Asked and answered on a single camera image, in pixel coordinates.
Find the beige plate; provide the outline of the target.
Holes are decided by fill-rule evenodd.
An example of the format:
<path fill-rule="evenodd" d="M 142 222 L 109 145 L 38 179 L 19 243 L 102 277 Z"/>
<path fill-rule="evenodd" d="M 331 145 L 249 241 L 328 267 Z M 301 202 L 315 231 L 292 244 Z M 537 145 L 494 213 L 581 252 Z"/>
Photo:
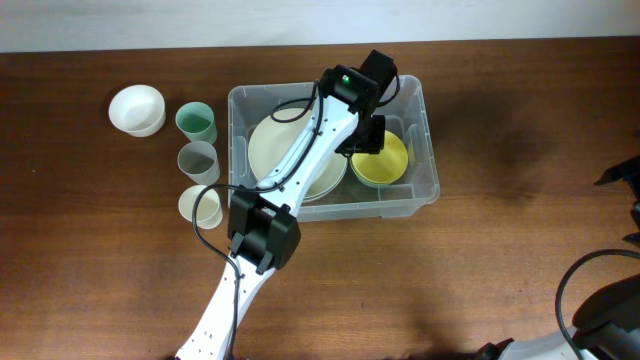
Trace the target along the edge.
<path fill-rule="evenodd" d="M 331 193 L 342 181 L 347 167 L 327 168 L 311 185 L 303 198 L 303 203 L 310 203 Z"/>
<path fill-rule="evenodd" d="M 270 115 L 255 128 L 248 145 L 249 165 L 257 181 L 261 181 L 275 168 L 289 147 L 310 119 L 307 112 L 301 119 L 291 123 L 275 122 Z M 347 159 L 334 153 L 315 180 L 327 169 L 347 167 Z"/>

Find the mint green small bowl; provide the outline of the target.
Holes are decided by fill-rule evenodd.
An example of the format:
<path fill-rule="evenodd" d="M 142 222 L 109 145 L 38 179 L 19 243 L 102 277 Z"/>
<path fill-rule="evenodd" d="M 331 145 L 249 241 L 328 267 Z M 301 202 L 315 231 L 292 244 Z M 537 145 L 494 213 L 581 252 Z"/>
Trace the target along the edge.
<path fill-rule="evenodd" d="M 376 170 L 367 170 L 362 174 L 359 169 L 352 164 L 351 169 L 356 179 L 364 186 L 371 188 L 387 187 L 400 180 L 406 173 L 406 168 L 382 168 Z"/>

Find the grey cup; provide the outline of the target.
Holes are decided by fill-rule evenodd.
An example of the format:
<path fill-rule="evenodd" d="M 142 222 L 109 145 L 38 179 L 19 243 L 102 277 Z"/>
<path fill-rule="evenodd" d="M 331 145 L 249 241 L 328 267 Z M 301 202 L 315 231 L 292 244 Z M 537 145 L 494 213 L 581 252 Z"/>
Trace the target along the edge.
<path fill-rule="evenodd" d="M 221 175 L 217 151 L 205 141 L 183 146 L 178 153 L 177 164 L 185 175 L 200 185 L 214 184 Z"/>

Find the white small bowl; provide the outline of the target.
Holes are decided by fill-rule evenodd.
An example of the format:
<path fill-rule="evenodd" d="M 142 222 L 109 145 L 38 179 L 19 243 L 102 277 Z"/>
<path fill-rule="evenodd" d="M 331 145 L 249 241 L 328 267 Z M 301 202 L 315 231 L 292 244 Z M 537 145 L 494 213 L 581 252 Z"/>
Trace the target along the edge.
<path fill-rule="evenodd" d="M 108 116 L 118 130 L 133 137 L 149 137 L 165 123 L 165 100 L 149 85 L 132 85 L 113 97 Z"/>

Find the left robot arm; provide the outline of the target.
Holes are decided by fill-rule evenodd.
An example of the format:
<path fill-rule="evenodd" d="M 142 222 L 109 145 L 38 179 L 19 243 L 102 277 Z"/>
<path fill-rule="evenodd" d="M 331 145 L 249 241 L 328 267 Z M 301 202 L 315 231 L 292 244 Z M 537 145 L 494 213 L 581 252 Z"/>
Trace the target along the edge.
<path fill-rule="evenodd" d="M 254 187 L 231 186 L 223 275 L 176 358 L 230 359 L 237 328 L 260 288 L 294 254 L 303 199 L 330 156 L 377 154 L 384 146 L 383 95 L 399 83 L 394 60 L 372 51 L 359 67 L 337 65 L 313 84 L 298 118 L 305 127 Z"/>

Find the mint green cup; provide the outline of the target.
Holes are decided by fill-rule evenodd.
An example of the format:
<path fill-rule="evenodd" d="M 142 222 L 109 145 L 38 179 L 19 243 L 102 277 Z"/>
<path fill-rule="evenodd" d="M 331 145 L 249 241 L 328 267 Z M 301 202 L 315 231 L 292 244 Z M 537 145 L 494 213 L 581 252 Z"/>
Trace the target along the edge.
<path fill-rule="evenodd" d="M 190 102 L 176 113 L 176 125 L 190 141 L 214 144 L 217 127 L 213 110 L 205 103 Z"/>

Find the yellow small bowl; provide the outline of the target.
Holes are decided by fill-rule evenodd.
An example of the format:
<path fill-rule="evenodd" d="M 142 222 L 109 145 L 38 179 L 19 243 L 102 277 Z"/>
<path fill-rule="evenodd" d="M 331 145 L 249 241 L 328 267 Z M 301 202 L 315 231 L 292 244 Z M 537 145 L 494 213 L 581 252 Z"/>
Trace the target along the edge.
<path fill-rule="evenodd" d="M 408 167 L 408 152 L 402 140 L 390 131 L 385 132 L 384 149 L 379 154 L 354 154 L 350 165 L 354 164 L 362 174 L 367 170 Z"/>

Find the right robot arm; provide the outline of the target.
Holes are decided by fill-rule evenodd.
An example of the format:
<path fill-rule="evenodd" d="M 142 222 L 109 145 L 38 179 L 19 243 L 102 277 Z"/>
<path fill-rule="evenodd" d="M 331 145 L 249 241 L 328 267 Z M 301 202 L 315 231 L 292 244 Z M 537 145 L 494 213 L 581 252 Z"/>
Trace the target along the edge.
<path fill-rule="evenodd" d="M 507 339 L 487 343 L 473 357 L 485 360 L 612 359 L 639 357 L 639 276 L 633 275 L 594 292 L 578 308 L 568 327 L 563 320 L 564 290 L 574 273 L 588 261 L 617 256 L 638 259 L 637 250 L 603 249 L 576 260 L 557 287 L 554 312 L 559 330 L 528 341 Z"/>

